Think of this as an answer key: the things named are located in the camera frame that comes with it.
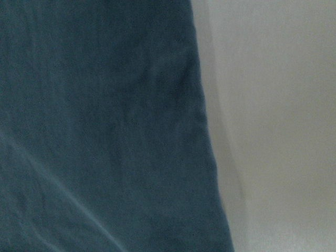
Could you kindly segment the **black graphic t-shirt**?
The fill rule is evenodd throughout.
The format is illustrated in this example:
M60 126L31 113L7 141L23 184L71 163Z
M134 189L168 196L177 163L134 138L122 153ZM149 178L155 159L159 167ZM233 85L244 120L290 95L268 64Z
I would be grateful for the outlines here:
M233 251L190 1L1 1L1 251Z

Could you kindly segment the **brown paper table cover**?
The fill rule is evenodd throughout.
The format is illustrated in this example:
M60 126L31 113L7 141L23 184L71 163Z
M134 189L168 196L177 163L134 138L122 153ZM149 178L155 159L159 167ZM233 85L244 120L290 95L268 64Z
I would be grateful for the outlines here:
M335 1L192 1L236 251L335 251Z

